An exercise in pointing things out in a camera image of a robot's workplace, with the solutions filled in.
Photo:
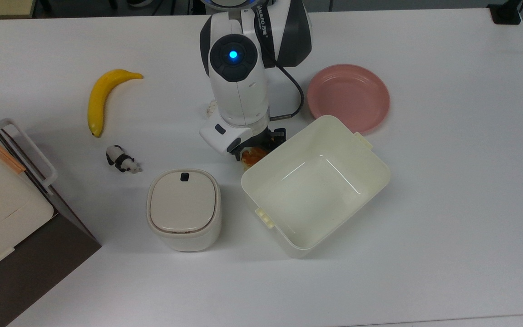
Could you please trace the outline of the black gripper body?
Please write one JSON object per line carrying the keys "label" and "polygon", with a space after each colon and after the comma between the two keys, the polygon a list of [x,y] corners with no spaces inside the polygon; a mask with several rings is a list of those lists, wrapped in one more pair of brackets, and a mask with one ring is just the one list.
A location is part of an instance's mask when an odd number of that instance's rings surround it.
{"label": "black gripper body", "polygon": [[264,151],[269,151],[271,143],[271,137],[269,132],[262,132],[256,136],[249,138],[247,141],[242,143],[243,148],[260,148]]}

